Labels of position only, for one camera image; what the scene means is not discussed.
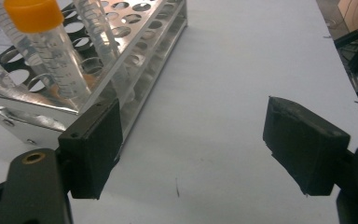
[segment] white tabletop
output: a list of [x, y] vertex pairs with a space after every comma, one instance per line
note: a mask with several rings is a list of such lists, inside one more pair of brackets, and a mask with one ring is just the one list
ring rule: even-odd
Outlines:
[[[71, 200], [75, 223], [338, 223], [338, 188], [307, 198], [262, 140], [271, 95], [358, 147], [357, 97], [316, 2], [189, 0], [188, 19], [101, 199]], [[0, 127], [0, 182], [27, 148]]]

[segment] screw hole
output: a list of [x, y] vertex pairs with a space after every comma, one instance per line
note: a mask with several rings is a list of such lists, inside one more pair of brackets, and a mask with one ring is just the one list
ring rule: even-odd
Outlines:
[[22, 159], [22, 163], [33, 164], [42, 161], [43, 159], [45, 159], [45, 157], [46, 157], [45, 153], [42, 152], [31, 153], [26, 157], [24, 157], [24, 159]]

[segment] orange cap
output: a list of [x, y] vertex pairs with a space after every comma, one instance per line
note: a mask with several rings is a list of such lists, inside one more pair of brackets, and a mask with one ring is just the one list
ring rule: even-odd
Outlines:
[[55, 0], [5, 0], [4, 7], [17, 29], [24, 33], [41, 33], [63, 22]]

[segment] test tube rack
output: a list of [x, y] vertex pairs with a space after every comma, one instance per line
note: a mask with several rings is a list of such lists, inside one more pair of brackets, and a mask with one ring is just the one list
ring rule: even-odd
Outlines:
[[71, 4], [62, 10], [65, 30], [84, 59], [84, 78], [90, 89], [86, 97], [61, 98], [54, 83], [49, 85], [48, 77], [36, 75], [14, 47], [0, 55], [0, 63], [10, 76], [24, 76], [15, 88], [0, 85], [0, 124], [24, 143], [57, 147], [58, 136], [88, 108], [116, 98], [111, 79], [121, 65], [127, 68], [130, 81], [126, 94], [118, 99], [126, 139], [187, 25], [186, 0], [103, 0], [102, 4], [119, 50], [117, 60], [104, 66], [96, 58], [75, 7]]

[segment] rack hole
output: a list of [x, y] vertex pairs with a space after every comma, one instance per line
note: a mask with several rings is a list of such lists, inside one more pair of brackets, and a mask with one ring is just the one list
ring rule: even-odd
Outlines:
[[147, 3], [140, 3], [132, 7], [134, 11], [147, 11], [151, 6]]
[[109, 2], [107, 2], [107, 1], [101, 1], [101, 5], [102, 5], [103, 7], [107, 7], [107, 6], [109, 6]]
[[5, 55], [2, 56], [1, 63], [14, 63], [21, 58], [22, 56], [19, 54], [19, 52], [16, 49], [13, 49], [6, 52]]
[[130, 4], [128, 4], [126, 2], [119, 2], [119, 3], [114, 3], [112, 5], [112, 8], [115, 9], [115, 10], [120, 10], [120, 9], [128, 7], [129, 5]]
[[75, 10], [67, 10], [62, 13], [63, 17], [66, 19], [71, 19], [75, 15], [77, 15]]
[[119, 26], [112, 30], [114, 37], [124, 37], [131, 33], [131, 28], [127, 26]]
[[153, 38], [155, 35], [156, 35], [156, 33], [154, 31], [145, 31], [144, 34], [142, 35], [142, 39], [149, 40], [149, 39]]
[[36, 83], [31, 87], [30, 92], [40, 92], [45, 89], [45, 84], [41, 80], [36, 81]]
[[88, 37], [81, 37], [74, 40], [73, 45], [76, 50], [82, 51], [91, 48], [92, 42]]
[[116, 12], [108, 12], [106, 13], [106, 18], [110, 21], [115, 20], [118, 17], [118, 13]]
[[136, 55], [129, 55], [129, 56], [126, 58], [125, 62], [126, 62], [127, 64], [137, 64], [137, 63], [140, 62], [140, 60], [139, 60], [139, 57], [136, 56]]
[[85, 73], [93, 76], [98, 76], [103, 70], [103, 64], [97, 57], [89, 58], [81, 62], [81, 66]]
[[83, 28], [84, 28], [84, 24], [79, 21], [69, 23], [64, 27], [66, 33], [68, 33], [68, 34], [76, 33], [77, 31], [79, 31]]
[[147, 44], [145, 42], [138, 42], [136, 43], [135, 47], [139, 50], [146, 50]]
[[13, 80], [16, 86], [20, 86], [22, 83], [24, 83], [25, 80], [28, 79], [30, 72], [25, 69], [19, 69], [10, 72], [8, 76], [11, 78], [11, 80]]
[[162, 20], [170, 16], [173, 10], [173, 5], [165, 5], [159, 14], [156, 16], [156, 19]]
[[134, 23], [140, 21], [141, 18], [142, 18], [141, 15], [130, 14], [130, 15], [127, 15], [127, 16], [123, 17], [123, 19], [121, 19], [121, 22], [127, 23], [127, 24], [134, 24]]
[[150, 29], [158, 29], [161, 26], [162, 26], [161, 21], [152, 21], [152, 23], [150, 23], [150, 25], [149, 25], [149, 28]]

